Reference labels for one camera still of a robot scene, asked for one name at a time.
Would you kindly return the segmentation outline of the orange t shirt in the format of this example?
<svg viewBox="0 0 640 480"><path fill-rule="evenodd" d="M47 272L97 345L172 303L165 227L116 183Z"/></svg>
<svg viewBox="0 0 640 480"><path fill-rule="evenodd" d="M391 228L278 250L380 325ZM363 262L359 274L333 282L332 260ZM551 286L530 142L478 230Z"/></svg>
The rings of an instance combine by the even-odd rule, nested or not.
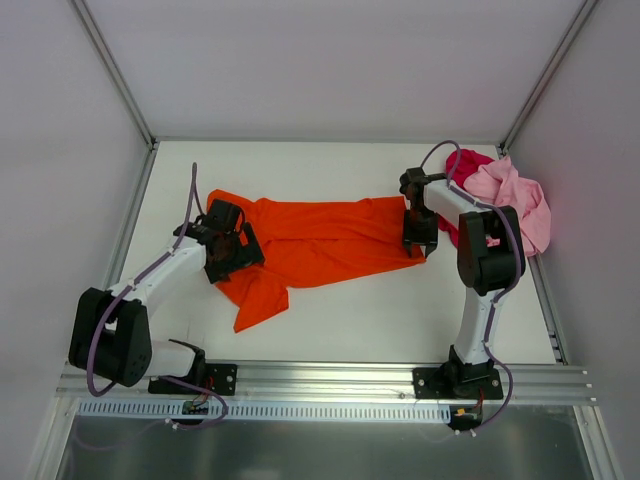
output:
<svg viewBox="0 0 640 480"><path fill-rule="evenodd" d="M423 264L418 247L402 243L400 196L351 202L256 201L216 189L207 205L241 207L265 260L230 275L217 288L238 307L240 333L289 308L289 290L316 288Z"/></svg>

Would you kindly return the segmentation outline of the magenta t shirt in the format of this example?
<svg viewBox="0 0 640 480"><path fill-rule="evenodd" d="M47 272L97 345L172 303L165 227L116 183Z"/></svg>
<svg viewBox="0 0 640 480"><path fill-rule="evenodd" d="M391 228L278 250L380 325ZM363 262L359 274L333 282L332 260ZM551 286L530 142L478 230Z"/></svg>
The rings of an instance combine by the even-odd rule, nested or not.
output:
<svg viewBox="0 0 640 480"><path fill-rule="evenodd" d="M453 152L449 155L445 162L445 172L450 173L454 169L457 153ZM460 188L464 187L464 182L473 174L477 173L481 166L488 165L493 162L489 156L480 154L475 150L462 149L461 158L454 169L452 180ZM446 233L454 247L458 247L458 229L444 218L438 219L438 228Z"/></svg>

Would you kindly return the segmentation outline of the light pink t shirt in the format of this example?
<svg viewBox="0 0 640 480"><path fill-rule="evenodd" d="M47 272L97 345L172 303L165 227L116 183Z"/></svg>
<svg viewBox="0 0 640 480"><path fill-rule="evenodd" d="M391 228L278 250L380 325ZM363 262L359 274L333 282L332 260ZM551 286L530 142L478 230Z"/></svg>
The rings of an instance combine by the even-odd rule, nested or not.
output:
<svg viewBox="0 0 640 480"><path fill-rule="evenodd" d="M549 247L552 216L543 189L537 181L521 177L509 156L480 166L463 187L483 203L516 210L527 257Z"/></svg>

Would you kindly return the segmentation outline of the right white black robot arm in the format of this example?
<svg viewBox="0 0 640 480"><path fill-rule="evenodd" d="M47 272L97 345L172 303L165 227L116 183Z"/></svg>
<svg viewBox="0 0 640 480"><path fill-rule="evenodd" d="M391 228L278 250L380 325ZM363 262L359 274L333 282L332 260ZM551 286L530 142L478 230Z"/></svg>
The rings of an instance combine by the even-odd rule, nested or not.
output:
<svg viewBox="0 0 640 480"><path fill-rule="evenodd" d="M458 232L457 271L466 288L460 330L448 359L437 368L413 370L414 395L429 400L501 400L491 344L504 300L525 272L517 212L482 202L446 174L427 175L420 167L406 170L399 191L409 202L402 233L408 255L433 253L438 223L449 222Z"/></svg>

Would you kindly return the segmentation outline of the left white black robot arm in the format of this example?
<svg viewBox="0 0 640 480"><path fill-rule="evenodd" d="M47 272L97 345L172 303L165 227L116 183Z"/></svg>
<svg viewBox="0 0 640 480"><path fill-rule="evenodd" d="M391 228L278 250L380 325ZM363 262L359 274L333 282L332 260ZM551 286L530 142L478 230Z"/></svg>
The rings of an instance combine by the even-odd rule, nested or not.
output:
<svg viewBox="0 0 640 480"><path fill-rule="evenodd" d="M241 207L216 200L196 220L185 220L149 266L105 290L89 288L79 298L68 351L69 363L110 386L132 387L149 378L152 393L201 389L207 377L203 349L179 340L155 340L150 320L188 277L204 273L210 284L263 263L264 255Z"/></svg>

